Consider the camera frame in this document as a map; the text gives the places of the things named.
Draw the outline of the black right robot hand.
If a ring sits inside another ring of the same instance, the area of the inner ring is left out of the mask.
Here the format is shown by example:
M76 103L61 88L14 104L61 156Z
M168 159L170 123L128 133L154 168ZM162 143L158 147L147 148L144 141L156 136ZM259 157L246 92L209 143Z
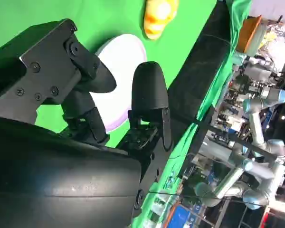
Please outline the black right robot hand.
M172 151L160 65L134 73L130 129L116 148L91 93L116 80L70 19L0 47L0 228L125 228Z

